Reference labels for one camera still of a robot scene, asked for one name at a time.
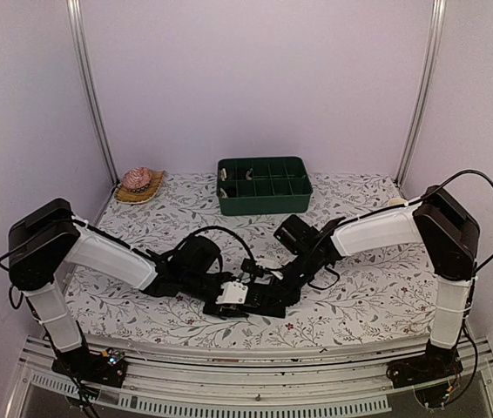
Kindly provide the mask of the black white-banded underwear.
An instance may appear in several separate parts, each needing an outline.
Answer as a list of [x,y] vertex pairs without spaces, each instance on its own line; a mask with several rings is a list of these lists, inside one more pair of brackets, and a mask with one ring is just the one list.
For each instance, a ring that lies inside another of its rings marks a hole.
[[248,286],[243,310],[249,314],[284,319],[286,306],[269,285],[252,283]]

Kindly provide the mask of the green divided storage box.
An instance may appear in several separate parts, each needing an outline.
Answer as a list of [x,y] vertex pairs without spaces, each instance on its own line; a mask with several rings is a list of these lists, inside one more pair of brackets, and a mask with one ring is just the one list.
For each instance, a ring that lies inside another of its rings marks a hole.
[[[253,168],[253,181],[238,180],[239,167]],[[224,158],[217,164],[216,194],[224,216],[306,212],[313,187],[296,156]]]

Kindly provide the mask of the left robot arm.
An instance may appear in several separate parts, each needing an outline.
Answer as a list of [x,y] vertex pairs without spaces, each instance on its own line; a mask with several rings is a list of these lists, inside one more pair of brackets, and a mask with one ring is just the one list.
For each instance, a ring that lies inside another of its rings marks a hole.
[[245,304],[248,286],[224,270],[212,273],[219,257],[219,248],[199,232],[164,253],[140,250],[90,225],[58,198],[10,227],[0,267],[29,301],[65,366],[88,378],[97,371],[97,359],[55,281],[59,267],[91,269],[152,297],[188,293],[220,311]]

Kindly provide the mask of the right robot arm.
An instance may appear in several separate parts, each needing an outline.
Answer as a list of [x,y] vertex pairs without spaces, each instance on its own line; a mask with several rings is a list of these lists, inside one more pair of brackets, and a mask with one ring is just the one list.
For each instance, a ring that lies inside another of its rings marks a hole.
[[476,278],[480,228],[476,220],[443,189],[431,186],[419,199],[383,208],[356,219],[338,218],[322,229],[299,216],[288,216],[274,233],[294,255],[281,278],[253,285],[248,300],[254,312],[284,317],[299,302],[301,289],[324,267],[382,247],[424,245],[437,278],[436,310],[418,372],[437,379],[450,368],[463,327],[469,292]]

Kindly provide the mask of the cream cup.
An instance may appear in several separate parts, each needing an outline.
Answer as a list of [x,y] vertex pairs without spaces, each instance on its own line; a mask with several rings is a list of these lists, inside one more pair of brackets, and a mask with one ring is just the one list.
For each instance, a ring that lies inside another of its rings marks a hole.
[[388,201],[388,207],[394,206],[407,206],[409,202],[406,199],[402,198],[393,198]]

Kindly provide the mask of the pink patterned ball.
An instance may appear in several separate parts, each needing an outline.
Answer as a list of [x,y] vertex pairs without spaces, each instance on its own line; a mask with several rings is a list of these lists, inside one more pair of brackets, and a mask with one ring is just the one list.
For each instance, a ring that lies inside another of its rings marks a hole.
[[152,181],[152,172],[146,167],[131,169],[122,178],[122,186],[131,192],[140,192],[147,189]]

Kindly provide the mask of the front aluminium rail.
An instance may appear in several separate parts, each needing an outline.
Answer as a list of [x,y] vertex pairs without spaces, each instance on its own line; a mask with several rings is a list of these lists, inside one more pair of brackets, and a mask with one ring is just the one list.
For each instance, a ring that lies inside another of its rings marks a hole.
[[391,361],[423,351],[423,337],[250,350],[88,341],[128,363],[122,387],[92,400],[102,417],[493,417],[493,353],[480,338],[461,341],[463,373],[437,410],[420,405],[418,386],[395,388],[386,376]]

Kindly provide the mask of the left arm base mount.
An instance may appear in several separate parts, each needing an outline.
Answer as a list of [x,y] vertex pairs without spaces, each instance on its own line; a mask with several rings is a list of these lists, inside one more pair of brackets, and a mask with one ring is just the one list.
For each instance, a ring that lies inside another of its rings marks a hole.
[[88,347],[57,353],[51,370],[75,381],[91,382],[112,388],[122,388],[128,362],[124,355],[111,348],[95,354]]

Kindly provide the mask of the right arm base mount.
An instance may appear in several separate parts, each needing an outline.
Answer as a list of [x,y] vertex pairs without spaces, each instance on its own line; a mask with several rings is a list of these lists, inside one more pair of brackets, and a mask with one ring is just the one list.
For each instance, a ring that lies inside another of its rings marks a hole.
[[427,345],[423,354],[389,362],[386,377],[394,388],[405,388],[456,376],[462,371],[463,365],[455,348]]

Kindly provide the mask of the right aluminium frame post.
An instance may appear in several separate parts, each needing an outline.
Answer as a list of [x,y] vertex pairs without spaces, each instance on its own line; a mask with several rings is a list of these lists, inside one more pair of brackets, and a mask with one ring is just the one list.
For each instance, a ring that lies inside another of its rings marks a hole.
[[403,188],[403,185],[408,178],[409,168],[415,154],[422,122],[424,120],[429,92],[442,41],[446,4],[447,2],[445,0],[434,0],[432,3],[429,34],[422,65],[422,75],[417,89],[414,110],[409,123],[408,135],[402,150],[402,158],[395,175],[395,183],[400,189]]

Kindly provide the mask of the aluminium frame post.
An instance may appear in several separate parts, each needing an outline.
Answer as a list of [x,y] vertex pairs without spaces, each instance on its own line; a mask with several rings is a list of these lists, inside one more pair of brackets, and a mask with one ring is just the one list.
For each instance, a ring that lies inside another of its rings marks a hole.
[[434,0],[432,3],[429,34],[422,65],[422,75],[417,89],[414,110],[409,123],[408,135],[402,150],[402,158],[395,175],[395,183],[400,189],[403,188],[403,185],[408,178],[409,168],[415,154],[422,122],[424,120],[429,92],[442,41],[446,4],[447,2],[445,0]]
[[82,79],[87,106],[91,114],[92,125],[98,140],[101,158],[105,164],[112,186],[116,186],[119,181],[119,175],[106,135],[105,124],[93,79],[91,61],[84,31],[84,18],[81,2],[78,0],[68,0],[66,5],[80,77]]

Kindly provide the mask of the left aluminium frame post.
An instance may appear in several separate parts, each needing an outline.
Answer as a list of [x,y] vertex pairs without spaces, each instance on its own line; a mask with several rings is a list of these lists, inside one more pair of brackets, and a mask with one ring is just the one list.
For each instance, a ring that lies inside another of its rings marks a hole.
[[66,5],[80,77],[82,79],[87,106],[91,114],[92,125],[98,140],[101,158],[105,164],[112,186],[116,186],[119,181],[119,175],[106,135],[105,124],[93,79],[91,61],[84,31],[84,18],[81,2],[78,0],[68,0]]

